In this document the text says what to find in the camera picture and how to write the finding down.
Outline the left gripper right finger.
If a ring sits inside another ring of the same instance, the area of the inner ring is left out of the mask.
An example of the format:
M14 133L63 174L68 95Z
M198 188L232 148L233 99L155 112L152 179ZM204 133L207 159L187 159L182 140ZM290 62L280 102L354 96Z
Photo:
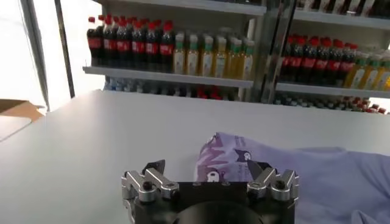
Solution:
M247 161L247 167L253 178L247 183L247 194L254 200L271 197L277 201L296 201L299 198L300 177L294 170L278 173L275 168L263 169L260 162Z

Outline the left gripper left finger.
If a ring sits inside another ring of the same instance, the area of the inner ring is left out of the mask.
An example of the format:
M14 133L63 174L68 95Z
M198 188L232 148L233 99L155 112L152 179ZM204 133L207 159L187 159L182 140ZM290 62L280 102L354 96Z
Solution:
M162 199L176 201L180 197L177 182L167 179L163 174L165 160L147 163L139 173L136 170L126 171L121 177L122 199L127 202L138 200L152 203L159 195Z

